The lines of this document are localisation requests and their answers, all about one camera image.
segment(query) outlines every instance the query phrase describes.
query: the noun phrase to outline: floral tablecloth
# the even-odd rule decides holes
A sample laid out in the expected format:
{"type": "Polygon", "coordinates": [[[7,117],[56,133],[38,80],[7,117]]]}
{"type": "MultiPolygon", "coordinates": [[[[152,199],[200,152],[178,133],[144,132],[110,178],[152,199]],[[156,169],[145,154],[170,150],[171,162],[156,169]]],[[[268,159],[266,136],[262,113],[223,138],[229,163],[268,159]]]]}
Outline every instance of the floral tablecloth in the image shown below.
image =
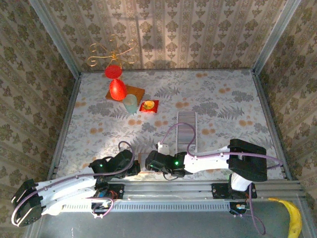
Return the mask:
{"type": "MultiPolygon", "coordinates": [[[[239,138],[263,146],[276,156],[250,70],[125,71],[125,84],[145,89],[144,100],[159,100],[158,113],[127,113],[124,105],[105,99],[110,80],[102,73],[81,76],[80,91],[68,129],[57,177],[88,166],[95,159],[114,156],[118,142],[130,142],[136,153],[155,149],[179,110],[198,116],[198,152],[211,151],[239,138]]],[[[165,140],[175,151],[175,131],[165,140]]],[[[230,170],[207,170],[183,179],[228,179],[230,170]]],[[[282,179],[280,168],[269,179],[282,179]]],[[[145,173],[128,180],[164,179],[145,173]]]]}

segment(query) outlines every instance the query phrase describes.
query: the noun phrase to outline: yellow banana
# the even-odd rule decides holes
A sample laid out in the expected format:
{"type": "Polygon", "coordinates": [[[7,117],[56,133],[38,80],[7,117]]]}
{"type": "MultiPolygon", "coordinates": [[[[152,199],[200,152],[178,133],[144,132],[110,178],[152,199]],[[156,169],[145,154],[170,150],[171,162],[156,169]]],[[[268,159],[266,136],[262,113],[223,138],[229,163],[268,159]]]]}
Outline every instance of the yellow banana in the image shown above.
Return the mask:
{"type": "Polygon", "coordinates": [[[290,216],[288,238],[298,238],[302,230],[302,216],[299,209],[295,206],[294,203],[278,198],[270,197],[269,201],[275,201],[284,204],[290,216]]]}

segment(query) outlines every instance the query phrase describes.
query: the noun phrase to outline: clear glass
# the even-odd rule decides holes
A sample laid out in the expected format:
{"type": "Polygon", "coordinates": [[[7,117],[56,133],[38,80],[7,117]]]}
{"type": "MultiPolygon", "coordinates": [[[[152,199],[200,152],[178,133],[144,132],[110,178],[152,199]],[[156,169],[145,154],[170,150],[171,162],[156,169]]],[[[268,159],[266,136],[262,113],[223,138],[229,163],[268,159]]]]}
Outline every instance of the clear glass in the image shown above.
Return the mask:
{"type": "Polygon", "coordinates": [[[126,110],[130,114],[134,114],[138,110],[138,101],[137,97],[133,94],[128,94],[124,99],[123,99],[123,104],[126,108],[126,110]]]}

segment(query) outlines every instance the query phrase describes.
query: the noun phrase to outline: grey floor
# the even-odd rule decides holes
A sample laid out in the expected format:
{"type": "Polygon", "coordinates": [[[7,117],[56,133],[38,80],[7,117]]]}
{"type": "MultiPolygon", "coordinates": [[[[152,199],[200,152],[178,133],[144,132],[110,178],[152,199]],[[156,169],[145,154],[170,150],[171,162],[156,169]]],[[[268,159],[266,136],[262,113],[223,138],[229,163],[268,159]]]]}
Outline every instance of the grey floor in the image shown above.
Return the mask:
{"type": "MultiPolygon", "coordinates": [[[[274,238],[285,238],[289,215],[279,203],[254,203],[255,213],[274,238]]],[[[39,238],[257,238],[251,217],[226,212],[110,212],[103,219],[90,213],[46,216],[39,238]]]]}

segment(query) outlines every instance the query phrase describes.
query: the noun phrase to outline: orange plate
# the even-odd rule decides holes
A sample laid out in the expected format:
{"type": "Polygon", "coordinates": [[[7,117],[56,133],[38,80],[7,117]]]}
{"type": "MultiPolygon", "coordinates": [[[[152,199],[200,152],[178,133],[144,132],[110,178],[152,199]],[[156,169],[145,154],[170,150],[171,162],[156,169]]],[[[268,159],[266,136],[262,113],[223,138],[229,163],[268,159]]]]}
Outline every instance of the orange plate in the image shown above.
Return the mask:
{"type": "Polygon", "coordinates": [[[145,102],[143,102],[140,106],[140,111],[141,112],[148,112],[148,113],[157,113],[158,112],[158,106],[159,106],[159,101],[158,100],[152,100],[154,102],[154,107],[152,107],[149,110],[146,110],[143,105],[145,102]]]}

